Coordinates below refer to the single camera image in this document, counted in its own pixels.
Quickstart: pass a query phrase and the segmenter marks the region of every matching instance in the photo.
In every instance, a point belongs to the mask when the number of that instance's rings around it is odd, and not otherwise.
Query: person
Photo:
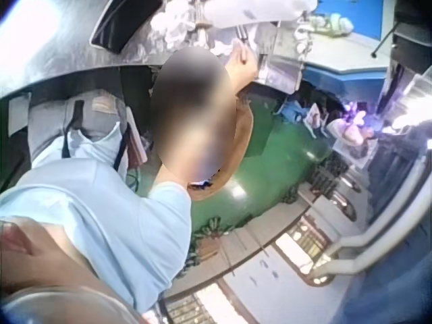
[[[225,68],[238,92],[257,61],[236,43]],[[187,181],[162,165],[148,197],[135,195],[124,182],[127,129],[124,103],[99,90],[30,109],[32,169],[0,196],[3,293],[85,288],[142,314],[171,285],[190,243]]]

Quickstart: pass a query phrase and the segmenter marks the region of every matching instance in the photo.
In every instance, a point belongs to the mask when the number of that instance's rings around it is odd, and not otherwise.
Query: light blue shirt
[[[109,165],[71,158],[27,172],[0,196],[0,218],[64,226],[99,279],[144,313],[184,265],[190,206],[178,184],[159,184],[141,198]]]

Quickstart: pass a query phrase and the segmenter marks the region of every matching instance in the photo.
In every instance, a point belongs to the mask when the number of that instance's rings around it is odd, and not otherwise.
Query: ceiling light
[[[296,232],[292,236],[292,238],[294,239],[294,241],[298,241],[301,237],[302,237],[302,234],[300,232]]]

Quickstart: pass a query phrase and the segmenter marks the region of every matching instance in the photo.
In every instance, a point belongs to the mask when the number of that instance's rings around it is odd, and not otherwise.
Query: blue wall
[[[349,18],[354,32],[381,39],[384,0],[321,0],[315,12],[318,14],[339,13]]]
[[[308,65],[303,71],[303,80],[318,89],[331,92],[340,100],[365,101],[369,105],[377,103],[384,79],[385,70],[336,74]]]

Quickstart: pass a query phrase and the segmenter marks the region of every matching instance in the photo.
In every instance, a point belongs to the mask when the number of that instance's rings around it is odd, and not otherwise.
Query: metal counter
[[[35,26],[43,24],[38,21],[41,18],[37,17],[46,17],[43,11],[40,15],[29,11],[26,17],[28,19],[21,19],[19,25],[21,33],[25,33],[24,39],[8,44],[7,48],[5,44],[0,44],[0,57],[6,57],[0,59],[0,99],[35,82],[72,72],[121,65],[162,65],[177,50],[168,50],[163,38],[153,32],[147,22],[129,40],[121,54],[112,54],[105,49],[90,46],[89,43],[108,0],[43,2],[49,4],[51,15],[56,16],[55,31],[52,31],[40,48],[29,53],[26,44],[32,44],[37,29]],[[16,34],[16,30],[10,25],[2,23],[0,35]],[[248,26],[252,48],[257,47],[253,42],[254,28],[256,26]],[[209,34],[224,43],[230,43],[236,37],[235,28],[210,30]],[[264,78],[258,82],[265,84],[266,80]]]

